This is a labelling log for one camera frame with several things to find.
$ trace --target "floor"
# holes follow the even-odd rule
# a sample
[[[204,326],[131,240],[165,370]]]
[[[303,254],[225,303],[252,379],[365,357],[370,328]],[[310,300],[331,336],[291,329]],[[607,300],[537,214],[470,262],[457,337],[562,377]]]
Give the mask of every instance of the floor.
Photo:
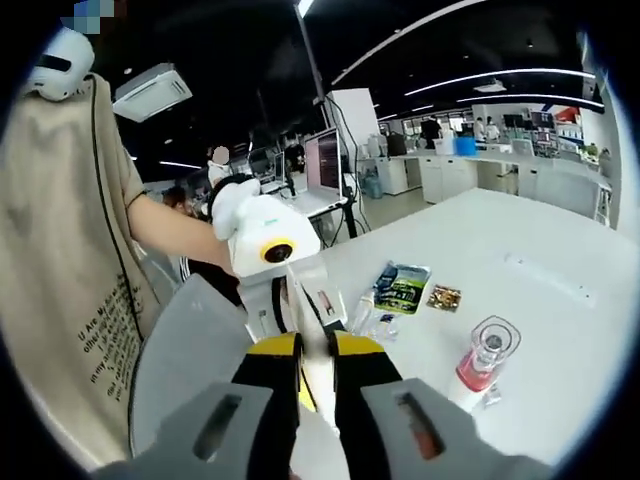
[[[385,195],[379,200],[364,197],[363,205],[372,229],[384,227],[431,206],[422,198],[422,188],[396,196]]]

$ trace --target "snack package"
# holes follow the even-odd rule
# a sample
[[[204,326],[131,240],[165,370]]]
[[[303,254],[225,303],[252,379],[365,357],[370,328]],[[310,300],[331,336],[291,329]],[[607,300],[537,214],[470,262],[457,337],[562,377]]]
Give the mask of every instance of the snack package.
[[[416,313],[430,277],[430,268],[389,262],[373,286],[373,328],[368,335],[393,339],[398,333],[394,320]]]

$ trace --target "ceiling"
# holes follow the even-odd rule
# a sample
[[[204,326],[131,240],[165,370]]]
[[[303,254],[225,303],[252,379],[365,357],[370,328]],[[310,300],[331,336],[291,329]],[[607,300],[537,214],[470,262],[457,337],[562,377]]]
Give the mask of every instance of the ceiling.
[[[311,63],[293,9],[297,0],[120,0],[117,17],[92,38],[94,70],[112,90],[160,62],[173,62],[194,93],[190,100],[137,124],[118,117],[123,141],[145,181],[190,173],[159,164],[206,164],[210,145],[233,151],[254,132],[257,145],[300,124],[317,128]],[[577,22],[552,2],[487,0],[400,35],[452,0],[315,0],[304,18],[325,92],[368,87],[379,117],[460,107],[481,96],[470,80],[405,96],[406,92],[478,73],[514,68],[582,70]],[[336,85],[365,53],[399,38]],[[512,74],[507,92],[599,101],[581,77]]]

